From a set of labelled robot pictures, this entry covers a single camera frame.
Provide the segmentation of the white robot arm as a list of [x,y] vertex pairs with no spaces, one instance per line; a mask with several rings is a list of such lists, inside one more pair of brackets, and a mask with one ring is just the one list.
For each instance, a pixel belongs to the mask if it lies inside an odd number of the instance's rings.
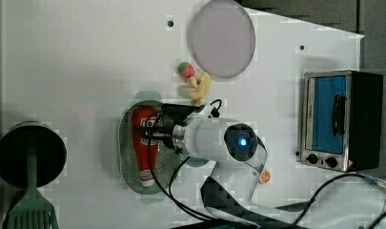
[[267,149],[250,125],[220,117],[215,106],[139,107],[132,115],[132,138],[141,141],[149,156],[161,142],[188,158],[213,161],[200,193],[204,208],[214,217],[262,229],[307,229],[299,225],[302,212],[253,203]]

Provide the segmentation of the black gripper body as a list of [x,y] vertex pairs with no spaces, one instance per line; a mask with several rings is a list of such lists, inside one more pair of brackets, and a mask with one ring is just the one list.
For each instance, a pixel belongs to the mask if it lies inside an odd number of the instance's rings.
[[173,129],[176,125],[182,126],[189,115],[199,113],[204,108],[201,106],[177,105],[165,103],[160,107],[159,120],[162,124],[158,124],[153,128],[152,138],[162,141],[169,148],[174,149],[173,144]]

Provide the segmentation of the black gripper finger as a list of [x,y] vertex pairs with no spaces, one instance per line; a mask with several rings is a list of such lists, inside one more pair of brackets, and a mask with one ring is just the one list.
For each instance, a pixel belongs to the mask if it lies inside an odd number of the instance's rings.
[[141,138],[150,138],[155,140],[163,140],[169,137],[169,133],[162,127],[135,127],[134,132]]
[[144,118],[142,120],[142,125],[144,127],[152,128],[154,126],[157,126],[158,124],[159,124],[159,120],[157,117]]

